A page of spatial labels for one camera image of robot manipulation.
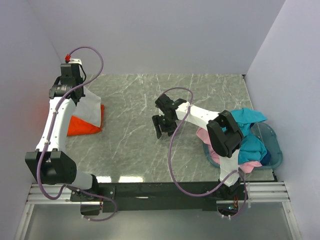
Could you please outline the teal t shirt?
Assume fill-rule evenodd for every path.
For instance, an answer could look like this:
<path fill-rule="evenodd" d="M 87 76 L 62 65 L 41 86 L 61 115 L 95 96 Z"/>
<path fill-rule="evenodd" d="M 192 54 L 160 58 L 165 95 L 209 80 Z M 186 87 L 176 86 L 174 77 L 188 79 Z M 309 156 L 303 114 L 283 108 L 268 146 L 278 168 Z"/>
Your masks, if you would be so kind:
<path fill-rule="evenodd" d="M 231 114 L 244 136 L 238 154 L 238 163 L 240 165 L 249 162 L 260 163 L 267 154 L 267 149 L 262 141 L 251 132 L 251 127 L 255 123 L 266 121 L 267 118 L 262 112 L 249 108 L 235 109 L 231 111 Z"/>

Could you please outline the white t shirt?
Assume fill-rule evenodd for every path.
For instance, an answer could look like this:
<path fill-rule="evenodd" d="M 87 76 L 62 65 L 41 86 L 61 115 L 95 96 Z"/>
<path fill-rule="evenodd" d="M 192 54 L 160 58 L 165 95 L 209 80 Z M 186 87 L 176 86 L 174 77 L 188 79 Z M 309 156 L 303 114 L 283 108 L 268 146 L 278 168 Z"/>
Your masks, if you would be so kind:
<path fill-rule="evenodd" d="M 85 96 L 81 97 L 77 103 L 72 116 L 95 127 L 100 127 L 102 123 L 101 98 L 85 86 L 83 90 Z"/>

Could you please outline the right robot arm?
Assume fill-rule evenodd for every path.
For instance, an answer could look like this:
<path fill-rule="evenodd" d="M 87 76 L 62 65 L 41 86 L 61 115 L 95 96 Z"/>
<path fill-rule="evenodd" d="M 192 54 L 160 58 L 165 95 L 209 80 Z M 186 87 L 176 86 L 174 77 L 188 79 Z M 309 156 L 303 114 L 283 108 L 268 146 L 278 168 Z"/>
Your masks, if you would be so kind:
<path fill-rule="evenodd" d="M 232 114 L 227 110 L 222 112 L 206 110 L 181 98 L 174 101 L 166 94 L 161 95 L 155 101 L 155 105 L 159 109 L 159 114 L 152 117 L 152 122 L 158 139 L 163 133 L 171 137 L 168 167 L 171 178 L 178 189 L 192 197 L 206 197 L 215 194 L 226 200 L 232 199 L 241 184 L 238 156 L 244 140 L 244 135 Z M 174 177 L 171 165 L 172 145 L 175 135 L 184 122 L 204 129 L 208 133 L 211 147 L 219 155 L 218 185 L 206 193 L 190 193 L 184 190 Z"/>

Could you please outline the aluminium extrusion rail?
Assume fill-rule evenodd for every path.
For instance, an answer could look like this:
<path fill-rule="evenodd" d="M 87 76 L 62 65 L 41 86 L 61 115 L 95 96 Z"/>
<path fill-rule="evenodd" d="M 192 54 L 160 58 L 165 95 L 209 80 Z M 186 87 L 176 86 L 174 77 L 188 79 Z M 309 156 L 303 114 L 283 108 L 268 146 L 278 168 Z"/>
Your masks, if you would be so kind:
<path fill-rule="evenodd" d="M 138 200 L 151 200 L 155 197 L 186 197 L 174 183 L 103 183 L 107 191 L 105 195 L 120 202 L 119 198 L 129 197 Z M 287 188 L 283 182 L 247 182 L 247 200 L 250 203 L 281 203 L 290 202 Z M 37 184 L 32 184 L 26 203 L 29 205 L 49 204 L 88 204 L 97 205 L 96 197 L 81 197 L 75 191 L 64 188 L 60 197 L 56 200 L 46 198 Z"/>

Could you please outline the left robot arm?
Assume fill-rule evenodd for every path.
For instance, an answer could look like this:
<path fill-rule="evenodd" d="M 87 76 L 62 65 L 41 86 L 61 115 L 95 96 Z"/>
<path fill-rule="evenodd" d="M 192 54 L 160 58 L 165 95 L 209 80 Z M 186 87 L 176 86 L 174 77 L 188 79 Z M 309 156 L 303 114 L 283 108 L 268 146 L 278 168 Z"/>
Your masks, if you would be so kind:
<path fill-rule="evenodd" d="M 27 152 L 25 162 L 44 195 L 44 185 L 62 184 L 77 190 L 88 201 L 100 195 L 97 178 L 77 169 L 66 154 L 68 136 L 101 131 L 104 105 L 101 98 L 82 83 L 86 74 L 80 59 L 60 66 L 61 75 L 49 90 L 49 113 L 35 151 Z"/>

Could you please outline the navy blue t shirt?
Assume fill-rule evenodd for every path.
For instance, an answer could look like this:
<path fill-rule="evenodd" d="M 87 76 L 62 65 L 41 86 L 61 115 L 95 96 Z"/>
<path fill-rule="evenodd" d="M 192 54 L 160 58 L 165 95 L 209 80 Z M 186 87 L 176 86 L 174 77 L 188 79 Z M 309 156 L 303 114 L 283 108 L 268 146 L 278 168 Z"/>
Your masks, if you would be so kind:
<path fill-rule="evenodd" d="M 261 159 L 260 163 L 262 166 L 268 166 L 271 162 L 271 153 L 269 150 L 266 150 L 266 154 L 264 157 Z"/>

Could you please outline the folded orange t shirt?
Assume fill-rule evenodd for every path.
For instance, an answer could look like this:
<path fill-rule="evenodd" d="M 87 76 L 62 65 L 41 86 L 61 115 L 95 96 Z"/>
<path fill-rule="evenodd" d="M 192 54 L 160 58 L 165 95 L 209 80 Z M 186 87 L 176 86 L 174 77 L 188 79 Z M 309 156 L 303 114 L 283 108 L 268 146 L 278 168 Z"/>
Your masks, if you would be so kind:
<path fill-rule="evenodd" d="M 96 127 L 90 123 L 85 122 L 75 116 L 71 116 L 67 136 L 80 136 L 80 135 L 92 135 L 97 134 L 102 131 L 103 128 L 103 120 L 104 120 L 104 110 L 105 106 L 101 104 L 101 125 L 100 127 Z"/>

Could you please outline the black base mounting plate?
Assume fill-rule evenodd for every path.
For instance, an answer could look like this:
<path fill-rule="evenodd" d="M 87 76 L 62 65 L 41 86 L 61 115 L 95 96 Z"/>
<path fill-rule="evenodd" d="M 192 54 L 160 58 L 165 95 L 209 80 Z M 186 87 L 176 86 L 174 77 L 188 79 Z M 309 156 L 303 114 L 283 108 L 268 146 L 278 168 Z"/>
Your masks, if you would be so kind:
<path fill-rule="evenodd" d="M 216 211 L 218 201 L 235 202 L 237 200 L 246 200 L 245 188 L 240 184 L 237 194 L 229 198 L 217 197 L 216 194 L 210 194 L 203 197 L 153 197 L 150 200 L 134 199 L 132 197 L 120 197 L 119 203 L 108 198 L 105 193 L 107 188 L 99 183 L 95 189 L 87 190 L 86 193 L 73 190 L 81 197 L 98 198 L 98 204 L 81 203 L 80 212 L 85 215 L 97 216 L 100 212 L 112 213 L 113 211 L 155 211 L 155 210 L 203 210 Z M 218 185 L 216 181 L 205 182 L 181 182 L 179 184 L 184 190 L 193 194 L 207 193 Z"/>

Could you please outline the teal plastic basket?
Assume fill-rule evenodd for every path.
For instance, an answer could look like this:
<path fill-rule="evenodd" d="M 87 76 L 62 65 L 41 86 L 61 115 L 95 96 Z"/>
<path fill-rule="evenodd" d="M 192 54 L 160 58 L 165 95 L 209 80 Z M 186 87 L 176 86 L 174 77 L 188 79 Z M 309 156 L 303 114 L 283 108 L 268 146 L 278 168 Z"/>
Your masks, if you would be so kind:
<path fill-rule="evenodd" d="M 262 141 L 266 150 L 269 150 L 271 154 L 270 164 L 267 166 L 256 167 L 253 170 L 269 170 L 276 169 L 283 161 L 283 154 L 280 149 L 280 145 L 277 140 L 275 131 L 266 123 L 255 123 L 250 131 Z"/>

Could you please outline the pink t shirt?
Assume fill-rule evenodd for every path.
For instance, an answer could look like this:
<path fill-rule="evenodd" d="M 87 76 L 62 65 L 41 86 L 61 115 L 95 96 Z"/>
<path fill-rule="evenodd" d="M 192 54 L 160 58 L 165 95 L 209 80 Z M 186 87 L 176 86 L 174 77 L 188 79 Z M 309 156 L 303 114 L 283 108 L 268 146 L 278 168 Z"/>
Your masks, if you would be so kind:
<path fill-rule="evenodd" d="M 207 130 L 204 128 L 199 127 L 196 135 L 198 138 L 202 140 L 204 143 L 204 146 L 207 147 L 207 150 L 205 151 L 208 154 L 208 160 L 209 162 L 214 165 L 215 167 L 219 168 L 220 167 L 220 156 L 213 150 L 212 146 L 210 145 L 211 141 L 209 138 L 209 134 Z M 243 164 L 240 164 L 239 167 L 240 169 L 245 173 L 249 174 L 253 171 L 254 168 L 259 168 L 262 167 L 263 165 L 261 164 L 260 161 L 248 161 Z"/>

